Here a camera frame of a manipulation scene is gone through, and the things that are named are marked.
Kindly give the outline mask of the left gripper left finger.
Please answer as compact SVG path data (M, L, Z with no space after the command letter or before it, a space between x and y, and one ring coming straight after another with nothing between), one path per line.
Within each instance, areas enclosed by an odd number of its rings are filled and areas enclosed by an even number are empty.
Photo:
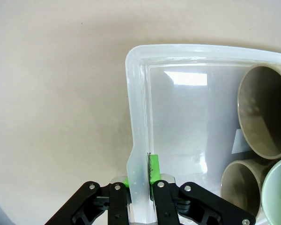
M115 177L104 187L95 181L87 181L46 224L91 225L107 211L107 224L128 225L130 203L130 190L126 176Z

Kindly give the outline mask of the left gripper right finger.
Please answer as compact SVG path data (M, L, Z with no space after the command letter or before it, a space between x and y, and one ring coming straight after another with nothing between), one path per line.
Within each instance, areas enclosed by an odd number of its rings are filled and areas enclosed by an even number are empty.
M194 182L178 186L173 176L161 174L159 158L148 154L150 198L159 225L178 225L179 218L197 225L254 225L251 213L229 203Z

